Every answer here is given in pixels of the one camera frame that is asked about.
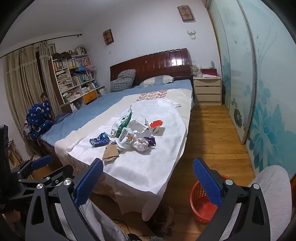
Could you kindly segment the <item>brown cardboard piece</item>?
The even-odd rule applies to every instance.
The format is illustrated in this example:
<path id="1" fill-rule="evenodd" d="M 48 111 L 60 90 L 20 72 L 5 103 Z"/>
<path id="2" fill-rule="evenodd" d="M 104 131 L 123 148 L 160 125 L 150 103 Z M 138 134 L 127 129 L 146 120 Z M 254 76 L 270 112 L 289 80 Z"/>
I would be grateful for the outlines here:
<path id="1" fill-rule="evenodd" d="M 119 157 L 119 150 L 117 149 L 116 144 L 108 144 L 105 148 L 102 161 L 112 162 Z"/>

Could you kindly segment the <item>blue wrapper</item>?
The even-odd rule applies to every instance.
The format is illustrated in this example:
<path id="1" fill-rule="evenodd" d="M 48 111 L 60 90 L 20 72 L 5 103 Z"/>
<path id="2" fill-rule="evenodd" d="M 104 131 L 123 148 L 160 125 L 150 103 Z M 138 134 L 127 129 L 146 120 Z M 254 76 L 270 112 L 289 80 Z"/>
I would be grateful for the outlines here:
<path id="1" fill-rule="evenodd" d="M 97 148 L 110 144 L 111 140 L 107 133 L 101 133 L 98 137 L 91 138 L 89 142 L 92 145 L 92 147 Z"/>

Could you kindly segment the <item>white printed plastic bag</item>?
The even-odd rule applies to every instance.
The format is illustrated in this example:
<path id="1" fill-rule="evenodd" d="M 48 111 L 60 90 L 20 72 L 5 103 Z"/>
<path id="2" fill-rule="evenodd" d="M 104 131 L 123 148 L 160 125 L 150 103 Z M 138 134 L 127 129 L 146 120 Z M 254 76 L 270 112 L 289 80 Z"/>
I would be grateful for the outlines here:
<path id="1" fill-rule="evenodd" d="M 131 128 L 123 128 L 120 136 L 115 139 L 120 149 L 131 149 L 133 147 L 135 134 Z"/>

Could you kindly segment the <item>green snack bag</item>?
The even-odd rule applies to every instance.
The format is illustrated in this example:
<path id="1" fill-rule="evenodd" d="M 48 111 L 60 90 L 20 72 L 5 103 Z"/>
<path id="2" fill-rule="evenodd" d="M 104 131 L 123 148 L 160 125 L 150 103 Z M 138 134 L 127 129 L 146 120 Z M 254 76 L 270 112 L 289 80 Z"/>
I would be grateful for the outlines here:
<path id="1" fill-rule="evenodd" d="M 125 116 L 122 116 L 118 121 L 116 121 L 112 127 L 111 127 L 111 133 L 110 136 L 112 138 L 118 138 L 121 135 L 121 132 L 124 128 L 126 128 L 132 119 L 132 106 L 128 109 L 128 114 Z"/>

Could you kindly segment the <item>purple wrapper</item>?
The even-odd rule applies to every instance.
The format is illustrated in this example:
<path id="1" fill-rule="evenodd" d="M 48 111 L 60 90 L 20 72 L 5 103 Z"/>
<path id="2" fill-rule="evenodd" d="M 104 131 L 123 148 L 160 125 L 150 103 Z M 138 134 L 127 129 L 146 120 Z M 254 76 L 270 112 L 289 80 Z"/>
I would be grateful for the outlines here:
<path id="1" fill-rule="evenodd" d="M 148 142 L 149 147 L 154 147 L 156 146 L 156 140 L 154 137 L 143 137 Z"/>

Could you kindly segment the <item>red and white carton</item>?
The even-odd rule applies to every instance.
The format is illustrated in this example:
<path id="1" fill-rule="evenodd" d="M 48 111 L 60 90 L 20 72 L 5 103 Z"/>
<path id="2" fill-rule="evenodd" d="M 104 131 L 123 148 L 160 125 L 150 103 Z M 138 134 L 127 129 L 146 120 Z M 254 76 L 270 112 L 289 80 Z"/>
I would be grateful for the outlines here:
<path id="1" fill-rule="evenodd" d="M 162 126 L 163 124 L 163 121 L 162 120 L 155 120 L 155 121 L 152 121 L 152 122 L 148 122 L 147 119 L 145 119 L 145 122 L 144 124 L 147 126 L 147 131 L 149 131 L 150 133 L 157 133 L 160 129 L 160 127 Z"/>

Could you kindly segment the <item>white paper ball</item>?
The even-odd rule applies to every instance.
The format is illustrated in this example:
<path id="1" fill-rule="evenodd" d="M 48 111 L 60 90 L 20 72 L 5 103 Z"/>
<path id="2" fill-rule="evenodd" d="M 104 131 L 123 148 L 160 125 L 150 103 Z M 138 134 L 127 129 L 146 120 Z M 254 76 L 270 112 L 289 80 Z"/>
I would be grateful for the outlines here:
<path id="1" fill-rule="evenodd" d="M 149 146 L 148 146 L 148 142 L 143 139 L 143 138 L 137 138 L 134 142 L 133 142 L 133 147 L 138 151 L 138 152 L 145 152 L 148 150 Z"/>

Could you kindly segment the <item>large white paper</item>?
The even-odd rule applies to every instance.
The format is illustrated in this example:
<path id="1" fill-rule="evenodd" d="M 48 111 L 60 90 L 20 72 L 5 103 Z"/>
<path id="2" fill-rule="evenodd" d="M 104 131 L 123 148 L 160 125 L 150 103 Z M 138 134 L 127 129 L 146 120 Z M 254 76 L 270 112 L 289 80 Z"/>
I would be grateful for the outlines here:
<path id="1" fill-rule="evenodd" d="M 135 135 L 135 138 L 144 138 L 144 137 L 151 137 L 152 130 L 139 122 L 139 120 L 131 120 L 127 126 L 132 130 Z"/>

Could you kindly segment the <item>red plastic trash basket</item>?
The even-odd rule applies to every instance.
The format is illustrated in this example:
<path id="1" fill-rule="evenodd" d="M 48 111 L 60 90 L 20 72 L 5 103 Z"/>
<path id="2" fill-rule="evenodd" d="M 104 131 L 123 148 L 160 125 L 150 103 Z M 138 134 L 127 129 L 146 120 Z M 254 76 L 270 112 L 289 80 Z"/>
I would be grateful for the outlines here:
<path id="1" fill-rule="evenodd" d="M 209 201 L 199 181 L 191 189 L 189 202 L 194 219 L 202 225 L 206 225 L 217 210 L 217 206 Z"/>

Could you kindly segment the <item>blue moon pattern blanket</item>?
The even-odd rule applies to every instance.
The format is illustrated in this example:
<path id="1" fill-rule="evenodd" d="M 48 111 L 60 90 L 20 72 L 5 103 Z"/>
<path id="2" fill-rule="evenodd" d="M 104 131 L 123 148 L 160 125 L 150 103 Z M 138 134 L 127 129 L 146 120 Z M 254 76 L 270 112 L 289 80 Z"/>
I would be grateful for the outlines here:
<path id="1" fill-rule="evenodd" d="M 37 103 L 32 106 L 27 113 L 26 121 L 32 140 L 37 140 L 41 135 L 47 132 L 53 125 L 51 117 L 51 106 L 48 100 Z"/>

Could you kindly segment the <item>white cloth on bed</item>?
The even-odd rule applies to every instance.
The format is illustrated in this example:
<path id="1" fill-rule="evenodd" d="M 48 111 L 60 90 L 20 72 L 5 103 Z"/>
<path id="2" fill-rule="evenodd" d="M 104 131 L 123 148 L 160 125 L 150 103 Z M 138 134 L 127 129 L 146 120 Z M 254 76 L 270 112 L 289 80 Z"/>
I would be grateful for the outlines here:
<path id="1" fill-rule="evenodd" d="M 134 189 L 157 194 L 179 158 L 187 128 L 177 108 L 168 101 L 143 100 L 69 146 L 69 156 L 87 165 L 96 158 L 103 159 L 106 147 L 90 142 L 102 133 L 119 151 L 114 161 L 104 163 L 104 173 Z"/>

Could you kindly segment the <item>cream patterned blanket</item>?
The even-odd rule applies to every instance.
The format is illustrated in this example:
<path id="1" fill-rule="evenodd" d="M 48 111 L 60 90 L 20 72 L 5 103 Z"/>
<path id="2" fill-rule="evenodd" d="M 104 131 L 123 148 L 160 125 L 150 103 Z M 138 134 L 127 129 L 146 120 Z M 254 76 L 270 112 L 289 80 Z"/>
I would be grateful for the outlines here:
<path id="1" fill-rule="evenodd" d="M 114 161 L 104 163 L 102 185 L 106 194 L 119 205 L 122 213 L 139 212 L 147 221 L 155 213 L 172 172 L 181 158 L 188 134 L 192 92 L 170 89 L 163 98 L 140 99 L 139 94 L 123 97 L 102 114 L 55 143 L 62 164 L 70 164 L 78 173 L 102 158 L 105 147 L 94 148 L 91 138 L 110 133 L 111 126 L 131 109 L 139 123 L 161 120 L 154 134 L 156 145 L 145 152 L 122 150 Z"/>

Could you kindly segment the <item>beige curtains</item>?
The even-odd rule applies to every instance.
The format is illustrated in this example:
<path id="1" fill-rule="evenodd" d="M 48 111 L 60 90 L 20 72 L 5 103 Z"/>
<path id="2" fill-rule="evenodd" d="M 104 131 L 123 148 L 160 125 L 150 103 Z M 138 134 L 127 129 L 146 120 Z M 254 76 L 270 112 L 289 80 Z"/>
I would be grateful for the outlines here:
<path id="1" fill-rule="evenodd" d="M 61 113 L 50 75 L 46 41 L 20 48 L 5 56 L 5 89 L 16 127 L 21 132 L 27 111 L 47 93 L 53 116 Z"/>

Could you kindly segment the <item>beige bedside drawer cabinet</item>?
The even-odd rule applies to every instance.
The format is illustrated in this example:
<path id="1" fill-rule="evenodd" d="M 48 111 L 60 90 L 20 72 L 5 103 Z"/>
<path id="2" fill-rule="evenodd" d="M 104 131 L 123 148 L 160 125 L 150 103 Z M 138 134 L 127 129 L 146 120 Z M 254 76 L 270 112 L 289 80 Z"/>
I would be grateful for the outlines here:
<path id="1" fill-rule="evenodd" d="M 193 85 L 196 105 L 222 105 L 222 82 L 220 77 L 193 77 Z"/>

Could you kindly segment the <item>glass sliding wardrobe doors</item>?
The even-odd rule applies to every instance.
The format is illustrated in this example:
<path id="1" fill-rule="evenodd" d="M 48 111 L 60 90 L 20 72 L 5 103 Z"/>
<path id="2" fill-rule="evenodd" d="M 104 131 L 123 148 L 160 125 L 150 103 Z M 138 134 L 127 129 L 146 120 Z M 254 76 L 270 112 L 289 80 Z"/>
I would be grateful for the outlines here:
<path id="1" fill-rule="evenodd" d="M 295 41 L 263 1 L 212 1 L 223 100 L 255 174 L 295 174 Z"/>

